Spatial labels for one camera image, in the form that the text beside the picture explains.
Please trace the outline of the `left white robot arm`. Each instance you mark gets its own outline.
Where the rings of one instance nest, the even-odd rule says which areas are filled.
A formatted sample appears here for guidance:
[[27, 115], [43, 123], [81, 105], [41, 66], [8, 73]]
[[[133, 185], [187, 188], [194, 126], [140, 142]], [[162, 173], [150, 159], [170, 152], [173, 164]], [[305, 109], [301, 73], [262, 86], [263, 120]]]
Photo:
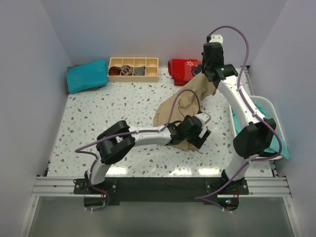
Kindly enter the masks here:
[[121, 161], [133, 147], [175, 146], [186, 141], [200, 149], [211, 134], [204, 128], [210, 119], [209, 114], [199, 113], [186, 116], [180, 123], [172, 122], [151, 129], [129, 126], [124, 120], [115, 123], [97, 137], [100, 158], [86, 172], [85, 188], [92, 194], [100, 192], [110, 166]]

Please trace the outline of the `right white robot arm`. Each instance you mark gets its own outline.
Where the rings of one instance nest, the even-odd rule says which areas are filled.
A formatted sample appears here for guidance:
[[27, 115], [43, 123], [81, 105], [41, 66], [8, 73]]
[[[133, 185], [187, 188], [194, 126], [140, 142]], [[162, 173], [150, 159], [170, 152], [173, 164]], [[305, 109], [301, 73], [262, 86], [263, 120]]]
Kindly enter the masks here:
[[276, 137], [276, 122], [266, 118], [251, 101], [240, 84], [240, 73], [231, 64], [224, 63], [224, 51], [219, 42], [206, 42], [203, 45], [202, 72], [214, 84], [236, 114], [241, 131], [233, 139], [233, 158], [222, 172], [220, 189], [231, 194], [237, 189], [237, 181], [253, 161], [262, 161], [264, 151]]

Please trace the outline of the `beige t shirt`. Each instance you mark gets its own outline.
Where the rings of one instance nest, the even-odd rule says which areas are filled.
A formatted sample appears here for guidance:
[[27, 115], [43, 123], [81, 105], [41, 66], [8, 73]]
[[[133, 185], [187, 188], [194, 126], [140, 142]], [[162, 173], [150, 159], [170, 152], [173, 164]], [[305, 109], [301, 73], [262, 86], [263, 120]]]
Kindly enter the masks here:
[[185, 116], [194, 116], [198, 113], [197, 99], [202, 101], [207, 96], [215, 93], [216, 87], [214, 84], [209, 82], [203, 73], [197, 74], [173, 96], [160, 104], [153, 119], [153, 126], [157, 127], [167, 123], [174, 102], [176, 104], [170, 121], [183, 121]]

